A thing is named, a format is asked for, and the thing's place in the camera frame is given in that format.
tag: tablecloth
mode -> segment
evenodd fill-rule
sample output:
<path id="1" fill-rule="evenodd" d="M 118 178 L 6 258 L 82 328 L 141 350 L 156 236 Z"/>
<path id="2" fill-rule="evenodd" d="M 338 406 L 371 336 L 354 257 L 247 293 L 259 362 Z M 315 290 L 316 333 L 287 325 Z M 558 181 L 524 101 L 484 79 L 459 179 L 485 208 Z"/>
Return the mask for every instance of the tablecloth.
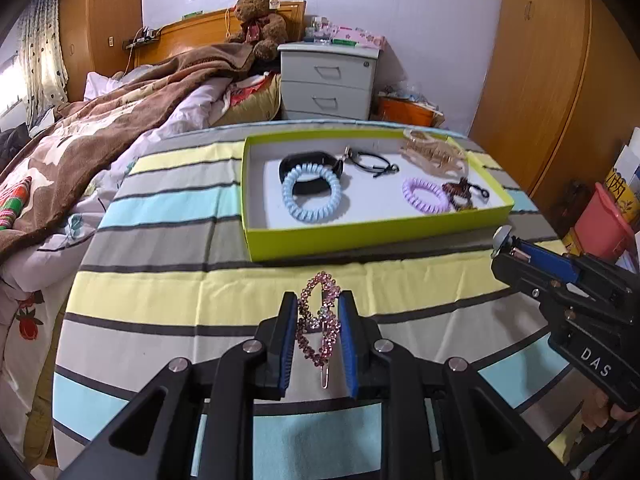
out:
<path id="1" fill-rule="evenodd" d="M 53 397 L 60 467 L 172 358 L 221 356 L 250 338 L 260 320 L 276 315 L 286 290 L 300 291 L 318 270 L 352 290 L 360 314 L 372 316 L 384 337 L 415 356 L 472 362 L 562 453 L 562 430 L 577 415 L 586 380 L 548 347 L 537 303 L 494 279 L 494 228 L 288 262 L 249 260 L 240 215 L 243 139 L 345 127 L 384 126 L 216 128 L 169 138 L 137 161 L 91 242 L 68 301 Z M 479 146 L 459 142 L 514 198 L 514 234 L 563 252 L 509 175 Z M 310 339 L 317 345 L 317 335 Z M 286 397 L 258 403 L 255 415 L 256 479 L 376 478 L 380 405 L 348 397 L 339 348 L 326 390 L 318 369 L 296 350 Z"/>

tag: wooden headboard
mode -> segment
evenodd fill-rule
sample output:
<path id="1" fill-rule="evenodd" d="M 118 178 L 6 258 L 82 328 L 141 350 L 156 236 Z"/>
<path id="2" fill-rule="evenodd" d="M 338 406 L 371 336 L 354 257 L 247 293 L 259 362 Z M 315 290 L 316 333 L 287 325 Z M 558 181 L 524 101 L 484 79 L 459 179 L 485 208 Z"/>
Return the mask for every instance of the wooden headboard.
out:
<path id="1" fill-rule="evenodd" d="M 305 7 L 306 2 L 280 4 L 278 14 L 287 22 L 289 41 L 299 41 L 302 38 Z M 216 10 L 166 25 L 162 28 L 160 41 L 140 46 L 135 50 L 135 66 L 155 64 L 198 46 L 224 43 L 227 23 L 231 33 L 240 30 L 240 23 L 232 9 Z"/>

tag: human hand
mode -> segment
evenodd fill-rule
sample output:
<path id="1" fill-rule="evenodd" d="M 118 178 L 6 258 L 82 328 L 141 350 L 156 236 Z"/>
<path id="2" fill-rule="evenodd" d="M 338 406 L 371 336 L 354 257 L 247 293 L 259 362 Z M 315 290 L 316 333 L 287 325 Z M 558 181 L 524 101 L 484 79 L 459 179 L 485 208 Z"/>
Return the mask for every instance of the human hand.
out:
<path id="1" fill-rule="evenodd" d="M 609 409 L 609 397 L 607 397 L 607 394 L 601 389 L 593 387 L 584 397 L 582 404 L 582 422 L 589 431 L 593 431 L 596 428 L 603 428 L 609 421 L 609 418 L 625 422 L 636 416 L 638 411 L 640 410 L 626 412 L 617 404 L 614 404 L 613 407 Z"/>

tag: purple spiral hair tie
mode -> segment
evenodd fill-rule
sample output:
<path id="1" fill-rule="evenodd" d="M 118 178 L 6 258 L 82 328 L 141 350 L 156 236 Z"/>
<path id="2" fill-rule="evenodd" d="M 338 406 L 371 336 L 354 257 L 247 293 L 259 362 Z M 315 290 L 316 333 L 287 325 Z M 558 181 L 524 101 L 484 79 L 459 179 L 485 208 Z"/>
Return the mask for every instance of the purple spiral hair tie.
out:
<path id="1" fill-rule="evenodd" d="M 439 204 L 427 204 L 414 195 L 416 189 L 424 189 L 433 193 L 440 201 Z M 418 211 L 426 214 L 444 213 L 449 210 L 449 199 L 440 186 L 422 178 L 408 178 L 402 184 L 402 194 L 406 201 Z"/>

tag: pink trash bin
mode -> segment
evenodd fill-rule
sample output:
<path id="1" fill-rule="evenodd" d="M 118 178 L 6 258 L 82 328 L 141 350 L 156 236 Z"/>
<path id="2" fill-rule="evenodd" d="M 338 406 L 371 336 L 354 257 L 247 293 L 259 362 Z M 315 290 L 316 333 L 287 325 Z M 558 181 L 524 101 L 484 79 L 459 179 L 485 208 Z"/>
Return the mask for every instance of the pink trash bin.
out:
<path id="1" fill-rule="evenodd" d="M 615 263 L 627 247 L 635 246 L 633 229 L 599 182 L 574 229 L 585 253 L 611 263 Z"/>

